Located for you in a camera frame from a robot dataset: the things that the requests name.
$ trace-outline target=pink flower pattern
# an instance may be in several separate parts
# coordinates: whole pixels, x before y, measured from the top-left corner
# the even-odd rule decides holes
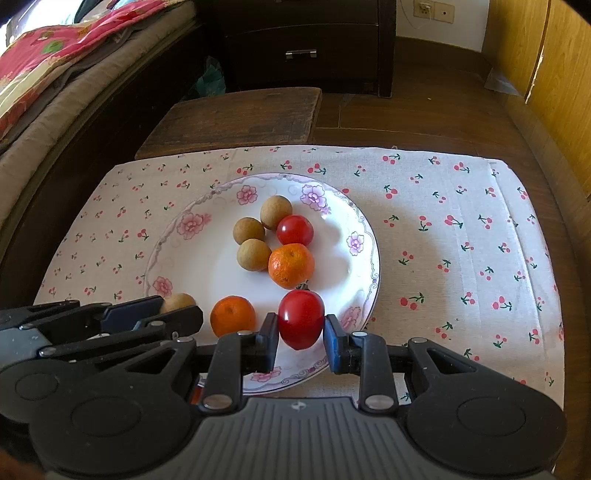
[[[173,283],[167,278],[156,278],[156,280],[154,280],[154,283],[152,283],[152,287],[154,288],[156,293],[160,295],[162,298],[167,299],[173,294]]]
[[[258,198],[256,194],[256,188],[251,187],[250,185],[243,185],[240,190],[238,190],[236,194],[236,198],[238,199],[238,203],[240,205],[247,205],[248,203],[256,202]]]
[[[355,330],[355,325],[357,324],[357,319],[359,318],[360,313],[361,307],[349,307],[345,310],[345,313],[339,319],[339,323],[345,332],[352,332]]]
[[[207,225],[211,219],[211,215],[207,213],[205,215],[191,212],[185,213],[177,224],[177,232],[179,235],[182,235],[185,240],[191,240],[203,230],[203,227]]]
[[[268,382],[271,378],[279,377],[279,375],[281,375],[281,367],[275,367],[267,374],[261,374],[258,372],[252,374],[251,380],[253,380],[254,382],[265,383]]]

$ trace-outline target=pink floral blanket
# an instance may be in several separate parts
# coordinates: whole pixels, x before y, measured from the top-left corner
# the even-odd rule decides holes
[[[108,36],[183,0],[137,0],[98,20],[37,28],[0,57],[0,141],[41,92]]]

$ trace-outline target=dark wooden dresser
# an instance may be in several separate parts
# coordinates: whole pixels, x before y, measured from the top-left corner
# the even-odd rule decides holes
[[[201,0],[230,84],[390,97],[396,0]]]

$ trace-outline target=electrical socket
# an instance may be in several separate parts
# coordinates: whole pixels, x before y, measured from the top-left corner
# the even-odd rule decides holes
[[[434,2],[433,19],[440,22],[453,23],[456,15],[456,7],[441,2]]]
[[[414,0],[413,15],[419,18],[433,18],[434,4],[432,0]]]

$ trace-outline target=plate rim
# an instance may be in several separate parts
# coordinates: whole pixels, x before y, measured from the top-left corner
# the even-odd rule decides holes
[[[353,200],[351,200],[351,198],[348,195],[346,195],[345,193],[341,192],[337,188],[335,188],[323,181],[316,180],[312,177],[307,177],[305,175],[284,173],[284,172],[256,173],[253,175],[238,177],[237,179],[234,179],[234,180],[229,180],[226,183],[216,186],[214,189],[210,189],[208,193],[205,193],[205,194],[199,196],[197,199],[192,200],[178,214],[175,215],[173,220],[160,233],[158,241],[154,245],[152,252],[150,253],[150,257],[148,258],[148,262],[146,263],[144,278],[148,278],[148,273],[151,271],[151,269],[154,267],[154,265],[158,261],[158,254],[162,250],[162,245],[164,245],[166,243],[168,237],[170,236],[172,231],[175,229],[177,221],[180,217],[182,217],[185,213],[190,212],[192,210],[192,208],[195,207],[195,205],[201,205],[202,203],[205,203],[206,201],[213,199],[214,195],[220,195],[223,192],[230,190],[236,184],[243,184],[244,181],[246,181],[248,179],[261,179],[263,181],[287,180],[287,181],[296,181],[301,184],[306,184],[308,181],[312,181],[316,184],[321,184],[325,190],[331,191],[337,198],[340,198],[341,200],[345,201],[347,203],[347,206],[349,206],[350,208],[353,209],[353,211],[355,212],[355,214],[357,216],[357,219],[360,221],[360,223],[363,224],[364,233],[370,235],[371,238],[374,240],[374,247],[373,248],[375,248],[375,252],[377,254],[377,259],[376,259],[377,265],[374,265],[374,261],[373,261],[374,252],[373,252],[373,248],[372,248],[372,254],[370,257],[370,262],[372,264],[372,275],[371,275],[372,284],[369,286],[369,294],[371,295],[372,291],[374,291],[374,295],[373,295],[371,306],[367,310],[367,314],[365,316],[365,319],[363,320],[362,324],[358,328],[359,330],[362,330],[369,322],[369,319],[371,318],[371,314],[374,311],[375,304],[378,299],[379,284],[380,284],[380,279],[381,279],[381,265],[382,265],[382,263],[381,263],[381,257],[379,254],[378,240],[376,238],[375,231],[374,231],[371,223],[369,222],[367,216],[362,212],[362,210],[359,208],[359,206],[357,206],[355,204],[355,202]],[[144,297],[148,296],[150,288],[151,288],[150,283],[145,282],[144,283]],[[256,389],[256,390],[255,389],[245,389],[243,386],[242,387],[242,394],[245,396],[250,396],[250,395],[267,395],[267,394],[276,393],[281,390],[291,388],[299,383],[305,382],[305,381],[309,380],[310,378],[315,377],[316,375],[318,375],[319,373],[324,371],[328,366],[329,366],[328,357],[325,355],[323,359],[314,363],[315,371],[312,373],[309,372],[309,369],[302,369],[298,373],[290,375],[289,377],[285,377],[281,381],[273,382],[273,383],[265,382],[260,387],[260,388],[275,387],[275,388],[271,388],[270,390],[259,391],[258,389]]]

